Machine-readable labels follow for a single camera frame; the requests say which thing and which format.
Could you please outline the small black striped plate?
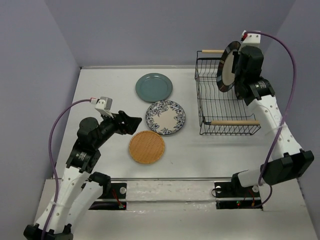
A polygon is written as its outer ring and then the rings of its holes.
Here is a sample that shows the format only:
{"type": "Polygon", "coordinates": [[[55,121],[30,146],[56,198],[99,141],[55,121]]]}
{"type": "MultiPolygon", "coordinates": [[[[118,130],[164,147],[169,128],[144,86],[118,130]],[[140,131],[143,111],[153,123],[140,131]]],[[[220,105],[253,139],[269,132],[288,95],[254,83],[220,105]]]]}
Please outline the small black striped plate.
{"type": "Polygon", "coordinates": [[[228,44],[222,53],[218,63],[216,73],[216,84],[219,91],[228,92],[235,84],[235,73],[233,69],[234,60],[238,60],[238,51],[241,43],[239,41],[232,41],[228,44]]]}

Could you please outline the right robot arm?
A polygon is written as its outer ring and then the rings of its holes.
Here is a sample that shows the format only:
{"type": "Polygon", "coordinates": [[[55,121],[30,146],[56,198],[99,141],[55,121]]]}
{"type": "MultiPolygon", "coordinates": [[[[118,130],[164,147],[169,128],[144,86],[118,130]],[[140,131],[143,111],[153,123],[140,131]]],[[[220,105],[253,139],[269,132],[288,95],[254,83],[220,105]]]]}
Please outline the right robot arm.
{"type": "Polygon", "coordinates": [[[235,92],[259,121],[265,139],[271,145],[268,162],[258,169],[233,174],[230,190],[242,196],[249,187],[270,186],[299,178],[314,160],[313,153],[303,150],[287,126],[270,82],[261,76],[264,55],[260,48],[244,46],[235,66],[235,92]]]}

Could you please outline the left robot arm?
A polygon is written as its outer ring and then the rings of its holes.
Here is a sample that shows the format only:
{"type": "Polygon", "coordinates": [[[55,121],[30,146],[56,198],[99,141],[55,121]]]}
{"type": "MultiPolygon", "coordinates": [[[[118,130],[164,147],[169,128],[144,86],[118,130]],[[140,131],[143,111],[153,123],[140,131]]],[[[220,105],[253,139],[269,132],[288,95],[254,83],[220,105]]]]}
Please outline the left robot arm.
{"type": "Polygon", "coordinates": [[[113,135],[133,135],[140,117],[124,111],[102,116],[102,122],[86,117],[79,123],[77,140],[66,161],[61,180],[48,206],[35,224],[27,225],[23,235],[28,240],[71,240],[86,211],[98,199],[110,194],[111,178],[94,171],[101,153],[99,148],[113,135]]]}

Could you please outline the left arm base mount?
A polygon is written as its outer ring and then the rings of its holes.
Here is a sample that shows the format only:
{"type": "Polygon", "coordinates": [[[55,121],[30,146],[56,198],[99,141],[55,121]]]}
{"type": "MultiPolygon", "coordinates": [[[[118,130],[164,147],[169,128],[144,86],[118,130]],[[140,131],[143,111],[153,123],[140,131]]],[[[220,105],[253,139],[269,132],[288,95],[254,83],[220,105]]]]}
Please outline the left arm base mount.
{"type": "Polygon", "coordinates": [[[103,190],[102,195],[94,201],[89,210],[125,211],[127,209],[127,183],[113,182],[110,190],[103,190]]]}

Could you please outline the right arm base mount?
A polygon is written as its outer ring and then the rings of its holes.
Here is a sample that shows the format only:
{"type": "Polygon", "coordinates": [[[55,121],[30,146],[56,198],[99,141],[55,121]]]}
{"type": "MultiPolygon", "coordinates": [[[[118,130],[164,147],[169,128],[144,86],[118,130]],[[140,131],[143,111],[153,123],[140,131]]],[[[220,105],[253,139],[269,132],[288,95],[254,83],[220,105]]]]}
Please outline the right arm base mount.
{"type": "Polygon", "coordinates": [[[254,192],[253,186],[243,187],[238,173],[233,174],[229,181],[215,182],[211,195],[216,199],[217,210],[263,208],[259,190],[254,192]]]}

